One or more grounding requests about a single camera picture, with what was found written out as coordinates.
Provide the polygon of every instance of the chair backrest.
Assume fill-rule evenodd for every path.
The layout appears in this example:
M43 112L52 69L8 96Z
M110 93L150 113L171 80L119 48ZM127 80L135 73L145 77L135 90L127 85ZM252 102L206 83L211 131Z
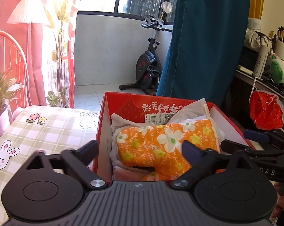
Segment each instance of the chair backrest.
M0 73L10 70L9 77L25 87L16 92L16 99L10 102L12 113L17 107L28 107L28 67L25 54L19 43L5 31L0 31Z

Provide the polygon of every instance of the round pad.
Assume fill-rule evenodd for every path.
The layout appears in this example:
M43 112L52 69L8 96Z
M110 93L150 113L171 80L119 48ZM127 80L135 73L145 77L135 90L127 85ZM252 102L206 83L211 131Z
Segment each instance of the round pad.
M13 176L2 192L2 203L9 217L22 221L59 218L79 205L84 196L74 178L53 170L28 170Z
M269 217L277 202L277 193L268 179L247 169L208 176L196 185L194 193L207 213L236 223Z
M24 196L33 201L45 201L53 198L58 193L55 183L38 181L28 184L23 190Z

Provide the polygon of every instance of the bunny print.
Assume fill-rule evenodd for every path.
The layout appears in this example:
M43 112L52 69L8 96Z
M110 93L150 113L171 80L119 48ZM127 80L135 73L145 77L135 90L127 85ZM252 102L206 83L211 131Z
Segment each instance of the bunny print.
M10 157L17 155L20 152L19 148L14 148L9 150L11 146L11 141L7 140L3 143L2 148L0 149L0 169L6 167Z
M80 126L83 129L88 129L91 127L97 128L98 127L98 121L99 121L99 113L93 114L90 116L87 113L80 113L80 117L82 120L80 121Z

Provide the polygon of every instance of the tiled floor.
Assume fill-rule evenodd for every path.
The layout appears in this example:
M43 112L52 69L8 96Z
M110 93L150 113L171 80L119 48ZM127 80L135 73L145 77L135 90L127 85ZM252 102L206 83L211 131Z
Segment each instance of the tiled floor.
M144 94L140 89L128 89L126 91L121 91L119 89L119 84L75 86L75 109L100 111L105 92Z

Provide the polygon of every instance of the white flower print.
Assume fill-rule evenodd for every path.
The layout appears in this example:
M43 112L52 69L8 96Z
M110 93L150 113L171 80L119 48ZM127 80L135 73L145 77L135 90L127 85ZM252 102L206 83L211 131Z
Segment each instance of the white flower print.
M159 175L156 172L152 172L147 177L147 181L159 181L159 179Z
M182 125L183 125L183 131L184 131L184 132L187 132L187 131L194 132L194 131L195 131L195 126L194 126L193 124L194 124L194 123L189 122L189 121L183 123L183 124L182 124Z
M122 134L122 133L119 133L118 136L117 136L117 143L125 143L125 140L128 138L128 135L127 134Z
M152 130L153 127L139 127L138 128L138 133L142 133L142 135L144 136L147 133L147 130Z
M172 131L170 127L165 128L165 134L160 134L157 137L159 144L165 144L164 148L167 153L171 153L178 149L182 153L182 144L179 141L183 138L183 133L180 130Z

